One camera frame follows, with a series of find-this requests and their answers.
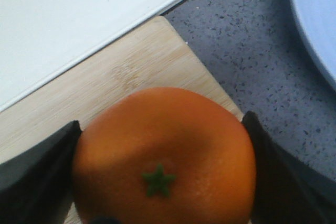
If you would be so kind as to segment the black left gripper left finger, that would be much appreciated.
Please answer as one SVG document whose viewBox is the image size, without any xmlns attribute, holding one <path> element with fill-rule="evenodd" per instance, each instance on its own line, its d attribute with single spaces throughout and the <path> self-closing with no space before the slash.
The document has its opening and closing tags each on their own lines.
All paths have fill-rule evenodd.
<svg viewBox="0 0 336 224">
<path fill-rule="evenodd" d="M 63 223 L 71 206 L 71 165 L 81 129 L 72 121 L 1 164 L 1 223 Z"/>
</svg>

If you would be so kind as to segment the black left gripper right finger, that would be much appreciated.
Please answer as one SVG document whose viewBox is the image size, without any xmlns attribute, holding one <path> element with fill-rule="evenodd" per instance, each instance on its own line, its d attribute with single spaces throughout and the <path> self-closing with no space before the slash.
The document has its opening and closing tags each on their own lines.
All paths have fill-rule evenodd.
<svg viewBox="0 0 336 224">
<path fill-rule="evenodd" d="M 276 144 L 254 112 L 242 124 L 256 155 L 252 223 L 335 223 L 335 182 Z"/>
</svg>

